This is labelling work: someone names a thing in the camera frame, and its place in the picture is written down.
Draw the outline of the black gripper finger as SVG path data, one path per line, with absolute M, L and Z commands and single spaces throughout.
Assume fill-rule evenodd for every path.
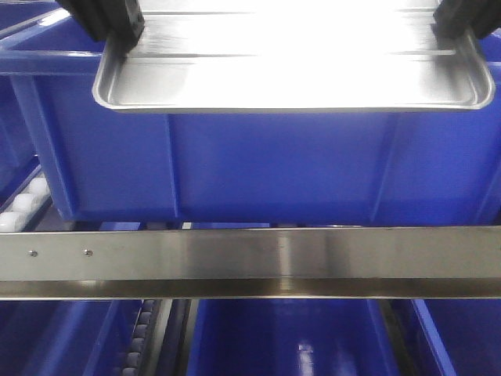
M 472 30 L 483 39 L 500 28 L 500 0 L 445 0 L 434 11 L 434 33 L 458 38 Z
M 145 20 L 137 0 L 57 0 L 96 42 L 110 36 L 125 47 L 135 47 L 144 31 Z

